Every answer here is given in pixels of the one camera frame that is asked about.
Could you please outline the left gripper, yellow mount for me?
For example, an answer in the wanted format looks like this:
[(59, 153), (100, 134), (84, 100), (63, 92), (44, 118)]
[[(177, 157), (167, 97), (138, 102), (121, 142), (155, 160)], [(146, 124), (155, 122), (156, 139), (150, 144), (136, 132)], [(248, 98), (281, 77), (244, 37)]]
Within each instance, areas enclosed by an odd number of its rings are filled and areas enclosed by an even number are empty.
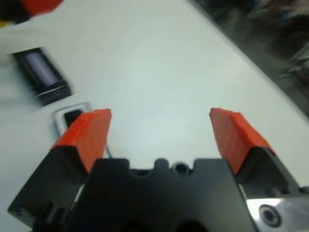
[(23, 23), (34, 16), (49, 13), (63, 0), (1, 0), (0, 28)]

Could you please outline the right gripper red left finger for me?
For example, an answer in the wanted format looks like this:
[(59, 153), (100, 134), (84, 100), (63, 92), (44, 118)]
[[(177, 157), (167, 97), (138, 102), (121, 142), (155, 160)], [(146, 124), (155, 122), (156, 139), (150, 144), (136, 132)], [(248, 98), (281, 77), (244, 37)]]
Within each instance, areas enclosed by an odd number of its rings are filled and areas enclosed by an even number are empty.
[(81, 113), (8, 207), (29, 227), (61, 227), (96, 160), (103, 157), (110, 109)]

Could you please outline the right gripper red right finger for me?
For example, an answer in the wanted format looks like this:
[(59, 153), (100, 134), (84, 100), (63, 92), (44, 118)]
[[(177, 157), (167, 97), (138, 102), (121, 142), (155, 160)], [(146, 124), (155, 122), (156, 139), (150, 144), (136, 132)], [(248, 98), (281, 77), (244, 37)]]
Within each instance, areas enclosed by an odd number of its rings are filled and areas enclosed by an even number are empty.
[(209, 116), (219, 153), (247, 197), (301, 193), (276, 152), (241, 113), (211, 108)]

